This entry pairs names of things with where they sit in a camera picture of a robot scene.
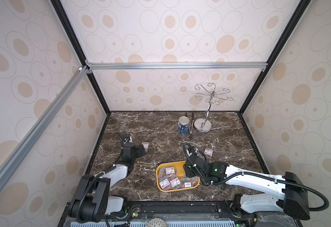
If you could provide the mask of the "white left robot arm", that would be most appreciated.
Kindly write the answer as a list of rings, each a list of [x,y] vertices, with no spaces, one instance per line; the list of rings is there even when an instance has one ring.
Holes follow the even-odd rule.
[[[125,199],[111,196],[110,188],[128,177],[136,159],[146,155],[142,144],[127,142],[113,166],[96,175],[83,175],[68,208],[77,223],[100,222],[106,215],[124,210]]]

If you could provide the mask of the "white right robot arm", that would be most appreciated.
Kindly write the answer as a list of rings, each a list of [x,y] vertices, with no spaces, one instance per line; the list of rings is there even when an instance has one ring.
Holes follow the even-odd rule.
[[[183,146],[183,166],[187,177],[199,177],[207,185],[236,185],[259,191],[257,195],[235,195],[232,209],[246,213],[283,212],[298,220],[309,220],[311,212],[326,210],[330,203],[319,191],[305,186],[291,172],[268,175],[230,165],[207,161],[206,154],[189,144]]]

